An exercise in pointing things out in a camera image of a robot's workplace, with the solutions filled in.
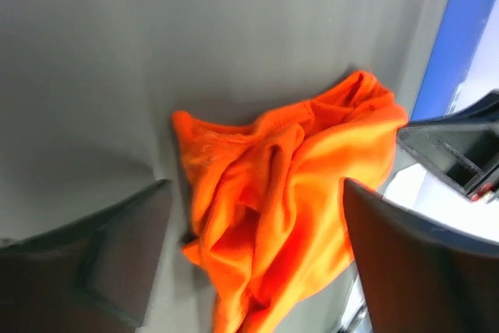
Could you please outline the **orange t shirt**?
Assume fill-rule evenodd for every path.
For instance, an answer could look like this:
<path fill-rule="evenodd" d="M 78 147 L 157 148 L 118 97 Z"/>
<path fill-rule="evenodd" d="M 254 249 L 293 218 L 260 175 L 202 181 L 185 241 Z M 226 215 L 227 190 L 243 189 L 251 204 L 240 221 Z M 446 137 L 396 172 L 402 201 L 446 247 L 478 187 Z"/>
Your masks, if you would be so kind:
<path fill-rule="evenodd" d="M 214 331 L 272 332 L 353 262 L 342 183 L 379 188 L 407 121 L 366 71 L 246 126 L 172 114 L 192 188 L 183 253 L 214 286 Z"/>

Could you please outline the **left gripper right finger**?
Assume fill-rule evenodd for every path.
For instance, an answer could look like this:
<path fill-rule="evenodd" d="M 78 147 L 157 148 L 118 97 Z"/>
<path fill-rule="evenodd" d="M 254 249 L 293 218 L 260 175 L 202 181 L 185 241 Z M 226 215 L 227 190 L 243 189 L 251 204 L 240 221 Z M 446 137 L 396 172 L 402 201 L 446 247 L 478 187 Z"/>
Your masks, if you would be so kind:
<path fill-rule="evenodd" d="M 496 332 L 498 244 L 345 179 L 342 204 L 375 332 Z"/>

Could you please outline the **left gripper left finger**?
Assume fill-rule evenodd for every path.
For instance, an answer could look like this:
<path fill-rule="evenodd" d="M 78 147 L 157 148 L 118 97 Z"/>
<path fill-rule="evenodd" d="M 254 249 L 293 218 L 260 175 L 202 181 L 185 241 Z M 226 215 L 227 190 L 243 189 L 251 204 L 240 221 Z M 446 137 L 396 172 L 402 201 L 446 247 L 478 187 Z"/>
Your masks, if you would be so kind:
<path fill-rule="evenodd" d="M 172 204 L 161 179 L 69 224 L 1 247 L 3 332 L 143 327 Z"/>

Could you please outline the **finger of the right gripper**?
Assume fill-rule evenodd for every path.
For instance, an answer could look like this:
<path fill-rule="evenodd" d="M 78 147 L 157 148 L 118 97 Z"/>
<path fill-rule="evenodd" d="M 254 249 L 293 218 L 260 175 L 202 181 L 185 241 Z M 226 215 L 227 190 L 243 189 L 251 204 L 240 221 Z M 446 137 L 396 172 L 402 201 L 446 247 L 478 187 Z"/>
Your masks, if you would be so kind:
<path fill-rule="evenodd" d="M 431 175 L 469 201 L 498 199 L 498 91 L 451 115 L 412 121 L 397 143 Z"/>

